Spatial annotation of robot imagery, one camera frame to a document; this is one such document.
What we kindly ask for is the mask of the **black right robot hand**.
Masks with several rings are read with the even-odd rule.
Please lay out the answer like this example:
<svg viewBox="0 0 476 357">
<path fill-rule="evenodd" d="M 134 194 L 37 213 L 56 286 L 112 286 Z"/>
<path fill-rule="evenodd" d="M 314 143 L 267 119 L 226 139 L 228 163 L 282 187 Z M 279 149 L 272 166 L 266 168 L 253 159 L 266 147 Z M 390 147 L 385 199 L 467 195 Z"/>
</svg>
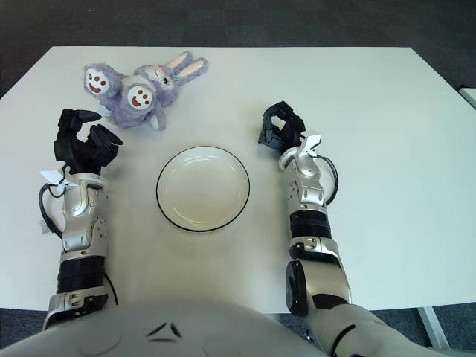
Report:
<svg viewBox="0 0 476 357">
<path fill-rule="evenodd" d="M 306 130 L 303 120 L 285 101 L 276 103 L 265 110 L 258 143 L 281 155 L 286 150 L 297 147 L 298 155 L 320 157 L 316 149 L 321 143 L 321 135 L 316 131 Z"/>
</svg>

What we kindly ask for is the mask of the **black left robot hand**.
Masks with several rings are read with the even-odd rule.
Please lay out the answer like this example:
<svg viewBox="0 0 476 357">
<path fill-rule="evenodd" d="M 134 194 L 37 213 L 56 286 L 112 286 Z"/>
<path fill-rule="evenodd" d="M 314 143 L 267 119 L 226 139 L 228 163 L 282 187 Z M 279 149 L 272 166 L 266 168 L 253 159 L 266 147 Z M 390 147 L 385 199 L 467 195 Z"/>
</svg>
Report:
<svg viewBox="0 0 476 357">
<path fill-rule="evenodd" d="M 54 142 L 54 154 L 58 162 L 64 165 L 59 174 L 59 181 L 44 184 L 49 187 L 63 187 L 67 176 L 92 174 L 86 182 L 93 188 L 103 189 L 105 181 L 100 177 L 101 169 L 106 167 L 118 154 L 123 144 L 113 132 L 101 124 L 92 125 L 85 141 L 77 137 L 84 123 L 101 119 L 101 115 L 84 109 L 63 109 L 58 122 L 57 139 Z"/>
</svg>

